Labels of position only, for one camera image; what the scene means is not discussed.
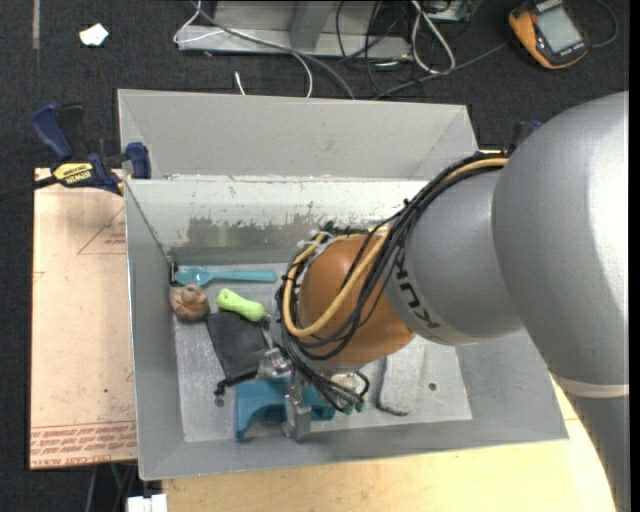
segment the blue plastic part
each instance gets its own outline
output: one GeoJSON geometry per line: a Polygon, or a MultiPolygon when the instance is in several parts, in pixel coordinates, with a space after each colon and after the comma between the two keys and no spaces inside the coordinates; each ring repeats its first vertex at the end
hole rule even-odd
{"type": "Polygon", "coordinates": [[[49,103],[33,114],[31,125],[38,138],[56,152],[59,162],[73,156],[73,148],[58,123],[57,103],[49,103]]]}
{"type": "Polygon", "coordinates": [[[121,181],[120,178],[117,174],[111,172],[111,170],[107,171],[105,169],[104,165],[102,165],[102,158],[100,155],[98,153],[89,153],[87,155],[87,159],[96,170],[96,177],[88,186],[121,195],[120,189],[118,188],[118,183],[121,181]]]}
{"type": "Polygon", "coordinates": [[[132,142],[125,153],[133,165],[133,177],[148,180],[151,178],[151,162],[149,151],[142,142],[132,142]]]}
{"type": "Polygon", "coordinates": [[[175,280],[183,286],[195,283],[204,286],[210,281],[250,281],[255,283],[275,283],[278,274],[273,270],[221,270],[211,272],[199,268],[178,270],[175,280]]]}
{"type": "MultiPolygon", "coordinates": [[[[269,380],[252,380],[236,386],[236,441],[256,423],[281,423],[287,419],[284,395],[291,380],[289,377],[269,380]]],[[[330,421],[336,410],[325,404],[315,388],[302,392],[305,403],[311,406],[312,421],[330,421]]]]}

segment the cardboard sheet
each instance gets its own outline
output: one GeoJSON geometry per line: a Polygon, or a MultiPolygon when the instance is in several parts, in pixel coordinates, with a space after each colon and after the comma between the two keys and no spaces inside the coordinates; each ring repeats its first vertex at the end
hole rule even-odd
{"type": "Polygon", "coordinates": [[[124,200],[35,192],[30,467],[137,457],[124,200]]]}

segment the light blue spoon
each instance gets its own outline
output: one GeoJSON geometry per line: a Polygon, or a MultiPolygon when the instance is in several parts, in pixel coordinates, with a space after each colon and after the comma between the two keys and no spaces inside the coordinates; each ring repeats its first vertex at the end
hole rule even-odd
{"type": "Polygon", "coordinates": [[[254,283],[275,283],[278,274],[273,270],[220,270],[208,271],[198,268],[178,270],[174,278],[183,286],[195,283],[204,286],[211,281],[249,281],[254,283]]]}

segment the green plastic object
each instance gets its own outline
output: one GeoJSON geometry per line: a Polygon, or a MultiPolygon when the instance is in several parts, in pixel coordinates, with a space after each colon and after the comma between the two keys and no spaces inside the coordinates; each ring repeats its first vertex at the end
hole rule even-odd
{"type": "Polygon", "coordinates": [[[251,322],[259,322],[264,317],[262,304],[247,300],[228,288],[220,290],[216,304],[219,308],[238,313],[251,322]]]}

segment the metal stand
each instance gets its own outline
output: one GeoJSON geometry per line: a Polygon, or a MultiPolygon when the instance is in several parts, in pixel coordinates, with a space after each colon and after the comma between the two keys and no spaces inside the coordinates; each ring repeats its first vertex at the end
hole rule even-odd
{"type": "MultiPolygon", "coordinates": [[[[347,55],[364,48],[374,2],[354,2],[340,11],[340,34],[347,55]]],[[[336,33],[339,2],[218,2],[216,22],[243,34],[315,56],[339,57],[336,33]]],[[[228,34],[217,27],[189,25],[177,35],[180,50],[233,53],[281,53],[228,34]]],[[[374,58],[406,54],[409,44],[386,36],[368,51],[374,58]]]]}

